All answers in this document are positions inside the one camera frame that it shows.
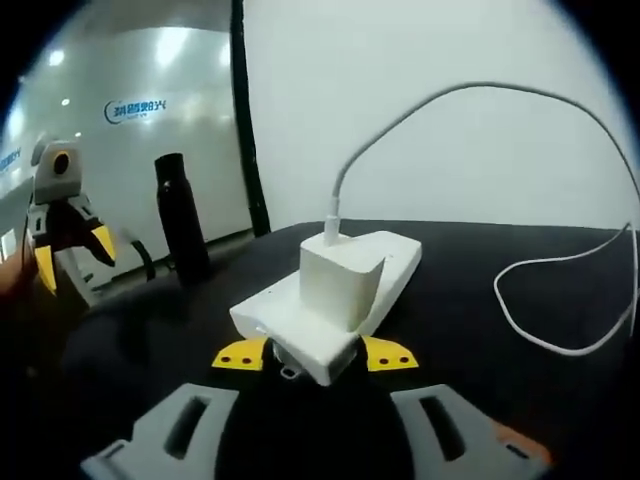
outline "gray plastic bracket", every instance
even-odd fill
[[[238,392],[183,385],[141,417],[131,442],[119,440],[81,464],[95,480],[214,477],[220,438]],[[174,429],[192,402],[205,405],[183,458],[167,451]]]
[[[546,471],[543,459],[518,449],[527,458],[498,441],[493,421],[446,385],[394,392],[391,398],[407,432],[416,479],[528,480]],[[448,461],[421,400],[434,398],[444,408],[462,440],[463,453]]]

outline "ceiling light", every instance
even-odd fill
[[[186,28],[165,28],[160,33],[156,46],[156,62],[161,67],[166,67],[178,56],[189,31]]]
[[[54,50],[49,55],[49,65],[57,67],[64,60],[64,52],[62,50]]]
[[[221,67],[228,67],[231,65],[231,45],[229,42],[225,43],[220,49],[220,56],[218,57]]]
[[[15,107],[9,114],[7,129],[9,136],[13,139],[22,133],[24,127],[24,112],[20,106]]]

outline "black table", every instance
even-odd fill
[[[422,261],[376,336],[408,347],[424,381],[450,385],[554,453],[610,392],[628,325],[592,355],[558,356],[509,327],[493,279],[516,261],[583,252],[615,231],[406,221],[342,227],[349,235],[388,230],[422,242]],[[240,339],[229,308],[294,271],[300,242],[321,228],[301,224],[256,239],[195,288],[169,276],[94,308],[69,338],[63,363],[79,424],[100,432],[82,440],[82,454],[126,436],[134,419],[179,385],[204,382],[215,353]],[[590,344],[630,304],[631,248],[626,234],[584,259],[516,269],[502,280],[503,296],[534,335],[569,348]]]

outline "black pole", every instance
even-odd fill
[[[164,155],[155,167],[158,212],[178,278],[185,286],[200,283],[209,277],[209,254],[182,154]]]
[[[260,172],[256,162],[256,145],[251,124],[249,106],[249,80],[247,58],[244,49],[244,10],[242,0],[231,0],[231,84],[236,110],[236,128],[240,146],[240,161],[245,185],[253,233],[256,237],[271,232],[269,213],[264,201]]]

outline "white wall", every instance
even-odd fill
[[[564,94],[637,162],[603,65],[540,0],[247,0],[257,160],[273,229],[323,218],[340,165],[395,116],[454,83]],[[619,228],[640,208],[606,135],[571,107],[466,91],[426,107],[352,169],[350,218]]]
[[[0,197],[33,174],[28,165],[31,150],[46,131],[78,141],[83,187],[96,213],[113,230],[124,228],[140,238],[153,258],[168,253],[153,167],[166,153],[185,156],[206,240],[251,228],[235,129],[228,33],[147,28],[62,43],[54,42],[43,53],[13,105],[0,158],[18,147],[22,155],[0,175]],[[59,64],[51,62],[54,52],[63,52]],[[119,121],[111,113],[116,105],[148,100],[165,101],[166,109],[118,125],[105,118],[105,108],[111,120]],[[21,201],[4,203],[15,203],[5,209],[24,215]],[[102,268],[79,252],[83,273],[102,275],[106,281],[140,265],[131,247],[118,250],[115,269]]]
[[[25,182],[0,200],[0,236],[14,230],[16,241],[20,244],[30,193],[30,184]]]

